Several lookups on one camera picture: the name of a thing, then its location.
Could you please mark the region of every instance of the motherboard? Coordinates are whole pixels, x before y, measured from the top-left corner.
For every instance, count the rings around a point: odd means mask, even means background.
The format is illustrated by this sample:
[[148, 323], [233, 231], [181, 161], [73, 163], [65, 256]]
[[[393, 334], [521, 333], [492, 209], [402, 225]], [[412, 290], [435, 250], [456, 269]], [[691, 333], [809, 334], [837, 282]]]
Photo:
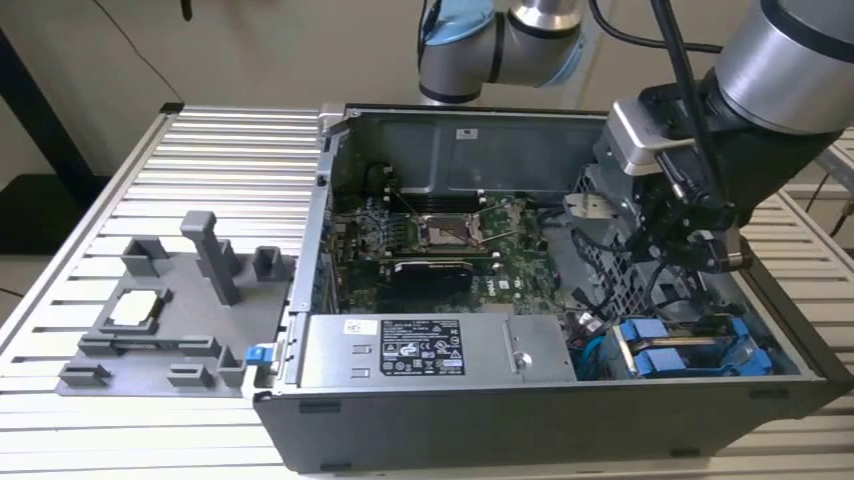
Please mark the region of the motherboard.
[[437, 206], [392, 192], [334, 215], [338, 311], [563, 313], [531, 203], [481, 193]]

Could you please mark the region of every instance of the sticker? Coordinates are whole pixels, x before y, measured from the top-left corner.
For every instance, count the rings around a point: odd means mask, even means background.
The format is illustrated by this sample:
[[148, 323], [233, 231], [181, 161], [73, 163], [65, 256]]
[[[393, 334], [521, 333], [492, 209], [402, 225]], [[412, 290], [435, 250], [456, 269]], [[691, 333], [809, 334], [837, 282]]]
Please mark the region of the sticker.
[[457, 128], [456, 129], [456, 139], [457, 140], [476, 140], [477, 139], [477, 129], [476, 128]]
[[376, 320], [348, 318], [344, 321], [344, 335], [376, 335]]
[[382, 320], [380, 343], [382, 375], [465, 375], [459, 320]]

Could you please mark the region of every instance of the slotted aluminum surface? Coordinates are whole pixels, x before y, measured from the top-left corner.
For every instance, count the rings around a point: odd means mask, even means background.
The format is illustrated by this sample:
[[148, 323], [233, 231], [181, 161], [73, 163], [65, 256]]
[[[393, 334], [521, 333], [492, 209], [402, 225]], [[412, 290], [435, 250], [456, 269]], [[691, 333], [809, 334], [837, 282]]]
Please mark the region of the slotted aluminum surface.
[[[0, 329], [0, 473], [32, 479], [296, 478], [242, 399], [62, 398], [56, 374], [124, 267], [130, 235], [188, 251], [177, 220], [212, 209], [237, 251], [296, 254], [316, 158], [314, 112], [186, 108], [161, 116]], [[854, 265], [780, 194], [744, 228], [752, 248], [854, 369]], [[711, 459], [390, 472], [385, 478], [854, 477], [854, 396], [771, 422]]]
[[816, 162], [841, 184], [848, 193], [854, 192], [854, 128], [841, 133], [841, 138], [829, 148], [831, 155], [821, 155]]

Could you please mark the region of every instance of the white wall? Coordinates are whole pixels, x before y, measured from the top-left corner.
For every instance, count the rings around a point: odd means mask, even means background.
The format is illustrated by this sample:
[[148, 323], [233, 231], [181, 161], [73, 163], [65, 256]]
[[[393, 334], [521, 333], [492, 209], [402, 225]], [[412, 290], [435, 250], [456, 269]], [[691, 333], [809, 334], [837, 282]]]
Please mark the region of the white wall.
[[[196, 0], [189, 23], [177, 0], [101, 2], [186, 103], [419, 100], [420, 0]], [[0, 26], [92, 167], [112, 171], [172, 93], [90, 0], [2, 0]], [[487, 86], [483, 101], [544, 108], [560, 94]]]

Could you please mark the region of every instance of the power supply label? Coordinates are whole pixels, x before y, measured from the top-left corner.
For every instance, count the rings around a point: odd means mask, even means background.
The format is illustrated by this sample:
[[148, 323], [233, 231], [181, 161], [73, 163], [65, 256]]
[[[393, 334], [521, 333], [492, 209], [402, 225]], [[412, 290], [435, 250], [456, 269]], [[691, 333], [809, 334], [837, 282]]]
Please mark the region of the power supply label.
[[382, 375], [465, 375], [459, 320], [382, 320], [380, 342]]

